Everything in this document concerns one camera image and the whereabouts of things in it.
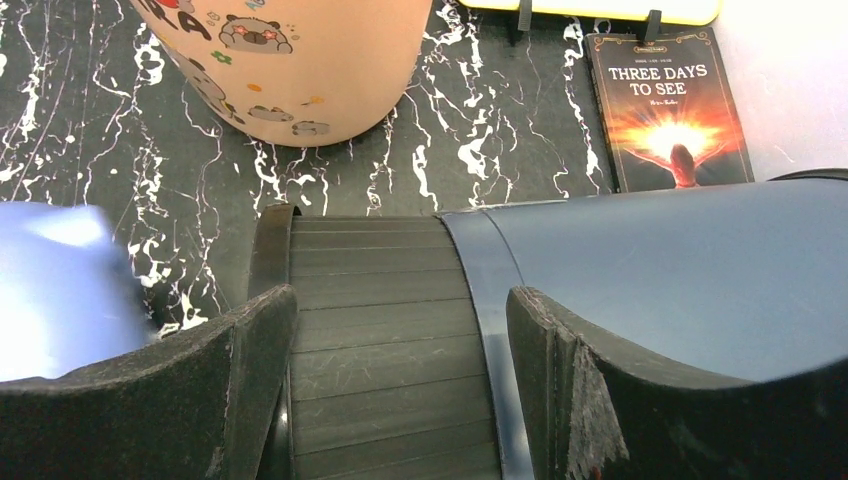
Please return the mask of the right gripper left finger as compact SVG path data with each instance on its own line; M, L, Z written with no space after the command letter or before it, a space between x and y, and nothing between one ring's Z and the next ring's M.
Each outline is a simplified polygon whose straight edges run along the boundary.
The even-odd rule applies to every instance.
M1 386L5 479L290 479L298 306L274 287L58 379Z

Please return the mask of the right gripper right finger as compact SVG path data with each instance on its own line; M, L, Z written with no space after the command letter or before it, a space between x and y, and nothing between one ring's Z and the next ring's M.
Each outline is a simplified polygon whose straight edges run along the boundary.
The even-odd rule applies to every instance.
M847 364L768 382L715 374L532 287L506 318L539 479L843 479Z

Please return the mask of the light blue plastic bucket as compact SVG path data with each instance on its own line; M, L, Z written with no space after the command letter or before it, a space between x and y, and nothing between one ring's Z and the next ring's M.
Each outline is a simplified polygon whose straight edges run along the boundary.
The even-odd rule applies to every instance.
M152 343L127 252L96 206L1 205L1 378L59 378Z

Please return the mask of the large dark blue bucket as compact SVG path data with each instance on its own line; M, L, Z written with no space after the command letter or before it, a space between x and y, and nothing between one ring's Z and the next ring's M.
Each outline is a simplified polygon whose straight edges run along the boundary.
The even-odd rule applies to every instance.
M847 173L444 213L478 319L502 475L539 479L508 336L532 287L683 364L768 382L847 364Z

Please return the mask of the black ribbed plastic bucket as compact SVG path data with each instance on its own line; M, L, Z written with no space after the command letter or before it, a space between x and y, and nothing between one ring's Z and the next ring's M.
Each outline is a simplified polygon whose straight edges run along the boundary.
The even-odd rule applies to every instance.
M248 292L298 306L262 479L497 479L480 328L434 216L261 214Z

